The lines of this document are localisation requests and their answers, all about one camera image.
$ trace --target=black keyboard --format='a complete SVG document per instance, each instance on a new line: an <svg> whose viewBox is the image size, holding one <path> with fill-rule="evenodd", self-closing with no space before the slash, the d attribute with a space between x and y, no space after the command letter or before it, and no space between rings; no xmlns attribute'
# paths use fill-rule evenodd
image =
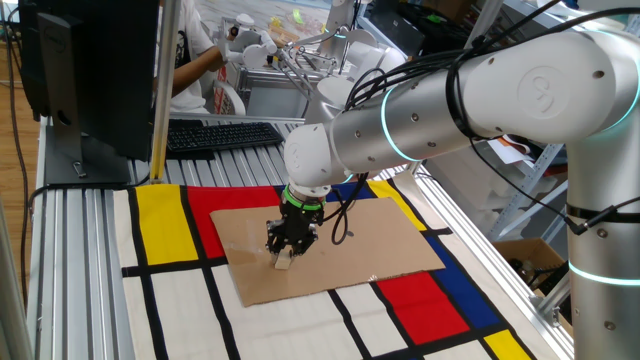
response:
<svg viewBox="0 0 640 360"><path fill-rule="evenodd" d="M227 150L280 144L284 139L268 123L215 125L169 129L167 148L173 152Z"/></svg>

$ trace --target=white shirt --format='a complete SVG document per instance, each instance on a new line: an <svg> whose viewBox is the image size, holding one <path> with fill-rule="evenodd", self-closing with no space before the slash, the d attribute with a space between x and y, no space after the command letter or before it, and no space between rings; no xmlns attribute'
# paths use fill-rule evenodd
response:
<svg viewBox="0 0 640 360"><path fill-rule="evenodd" d="M178 23L178 46L176 48L176 66L194 60L197 55L204 53L213 47L213 42L207 36L202 24L200 14L193 0L181 0L180 21ZM162 24L162 8L159 11L158 37L156 41L155 75L158 74L158 55L160 54L160 25ZM171 99L171 112L197 112L207 113L204 109L206 100L202 98L200 82L196 81L183 92Z"/></svg>

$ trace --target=yellow rectangle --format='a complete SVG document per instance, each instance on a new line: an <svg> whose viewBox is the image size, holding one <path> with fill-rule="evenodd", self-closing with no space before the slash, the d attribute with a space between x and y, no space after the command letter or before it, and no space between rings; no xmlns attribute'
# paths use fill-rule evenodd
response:
<svg viewBox="0 0 640 360"><path fill-rule="evenodd" d="M140 232L149 265L197 260L191 230L182 208L180 186L136 189Z"/></svg>
<svg viewBox="0 0 640 360"><path fill-rule="evenodd" d="M509 330L489 335L484 340L500 360L531 360Z"/></svg>
<svg viewBox="0 0 640 360"><path fill-rule="evenodd" d="M413 225L419 231L427 230L427 227L425 226L425 224L423 224L422 221L418 220L416 215L413 213L413 210L411 210L411 207L409 207L409 205L407 205L407 203L404 201L402 196L396 191L396 189L391 187L391 185L389 185L388 182L386 182L386 181L369 181L368 184L369 184L369 188L376 194L377 197L379 197L379 198L385 198L385 197L392 198L393 201L395 201L396 204L398 204L398 206L400 206L400 209L402 209L402 212L404 212L404 214L409 218L409 220L411 220Z"/></svg>

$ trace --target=red rectangle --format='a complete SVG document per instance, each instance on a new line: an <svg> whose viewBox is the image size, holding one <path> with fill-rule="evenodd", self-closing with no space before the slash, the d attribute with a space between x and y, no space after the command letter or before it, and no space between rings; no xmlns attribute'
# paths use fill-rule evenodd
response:
<svg viewBox="0 0 640 360"><path fill-rule="evenodd" d="M416 344L469 331L429 273L379 281L378 287Z"/></svg>
<svg viewBox="0 0 640 360"><path fill-rule="evenodd" d="M238 188L189 187L188 193L189 205L209 259L224 256L220 237L209 216L211 212L276 206L280 203L273 187L246 187L241 191Z"/></svg>

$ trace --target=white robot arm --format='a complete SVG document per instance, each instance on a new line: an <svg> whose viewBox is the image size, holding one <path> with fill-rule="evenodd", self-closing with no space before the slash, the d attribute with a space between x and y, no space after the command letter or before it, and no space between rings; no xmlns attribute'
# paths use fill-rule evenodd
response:
<svg viewBox="0 0 640 360"><path fill-rule="evenodd" d="M267 56L278 51L278 47L264 30L255 30L254 21L247 14L236 18L237 33L234 40L220 39L218 48L224 61L260 68L267 62Z"/></svg>
<svg viewBox="0 0 640 360"><path fill-rule="evenodd" d="M633 199L640 196L640 40L598 31L547 35L471 59L459 79L464 106L457 92L447 97L442 70L401 83L330 121L307 119L316 123L289 135L283 219L268 225L267 248L276 266L287 268L291 256L317 240L314 222L301 223L295 207L321 203L331 184L354 174L502 134L565 143L567 213L584 232L569 233L572 304L579 311L573 317L575 356L637 359L640 202ZM466 110L468 123L452 108ZM611 206L624 203L620 210ZM298 216L287 219L289 211ZM282 251L288 245L291 250Z"/></svg>

